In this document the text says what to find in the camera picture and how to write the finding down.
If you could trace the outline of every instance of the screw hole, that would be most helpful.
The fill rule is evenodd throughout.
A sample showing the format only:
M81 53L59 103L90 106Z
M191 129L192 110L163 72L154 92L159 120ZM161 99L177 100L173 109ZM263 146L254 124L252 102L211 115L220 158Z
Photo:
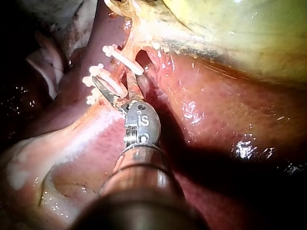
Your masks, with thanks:
M145 110L145 109L146 109L146 106L143 105L143 104L140 104L140 105L138 106L138 109L139 109L139 110Z

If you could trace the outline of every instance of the clip applier jaw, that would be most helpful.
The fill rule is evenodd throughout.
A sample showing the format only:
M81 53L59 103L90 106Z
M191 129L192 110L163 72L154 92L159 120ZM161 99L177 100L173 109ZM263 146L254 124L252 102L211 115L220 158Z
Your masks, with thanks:
M161 124L155 109L144 101L135 74L127 70L127 86L129 99L122 99L110 92L97 77L93 82L111 105L125 115L126 147L134 143L156 145L160 138Z

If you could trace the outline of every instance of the metal shaft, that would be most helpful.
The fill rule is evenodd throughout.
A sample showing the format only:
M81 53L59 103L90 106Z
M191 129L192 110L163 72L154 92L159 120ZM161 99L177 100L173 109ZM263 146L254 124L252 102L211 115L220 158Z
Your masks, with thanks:
M153 189L184 198L166 156L155 145L134 144L126 148L112 175L101 187L100 194L105 196L136 188Z

